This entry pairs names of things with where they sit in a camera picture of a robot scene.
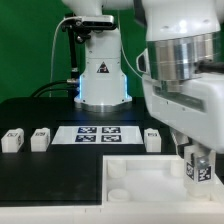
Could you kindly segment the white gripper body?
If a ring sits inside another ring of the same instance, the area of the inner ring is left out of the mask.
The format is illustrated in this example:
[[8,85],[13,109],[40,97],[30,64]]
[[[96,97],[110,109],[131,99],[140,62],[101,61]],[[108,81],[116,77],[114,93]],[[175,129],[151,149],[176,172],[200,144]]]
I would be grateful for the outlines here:
[[185,81],[181,93],[163,93],[142,77],[150,115],[204,146],[224,153],[224,75],[204,73]]

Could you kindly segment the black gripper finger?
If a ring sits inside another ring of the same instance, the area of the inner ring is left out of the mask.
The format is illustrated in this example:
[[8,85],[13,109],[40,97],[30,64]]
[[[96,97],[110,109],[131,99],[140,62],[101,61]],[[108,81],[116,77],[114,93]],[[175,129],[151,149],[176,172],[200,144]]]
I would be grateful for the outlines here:
[[215,151],[204,146],[196,151],[196,167],[198,170],[206,169],[215,163]]
[[170,129],[170,132],[171,132],[171,137],[173,139],[173,142],[175,144],[176,154],[179,155],[180,157],[183,157],[184,147],[186,144],[189,143],[188,137],[173,128]]

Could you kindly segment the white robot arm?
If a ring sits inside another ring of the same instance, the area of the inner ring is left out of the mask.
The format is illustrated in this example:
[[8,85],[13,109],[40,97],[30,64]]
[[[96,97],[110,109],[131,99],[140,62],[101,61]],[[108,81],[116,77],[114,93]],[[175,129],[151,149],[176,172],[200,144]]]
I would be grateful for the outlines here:
[[121,35],[105,10],[132,8],[146,27],[137,58],[149,114],[200,150],[224,153],[224,74],[220,24],[224,0],[62,0],[85,43],[75,101],[91,109],[129,103],[121,71]]

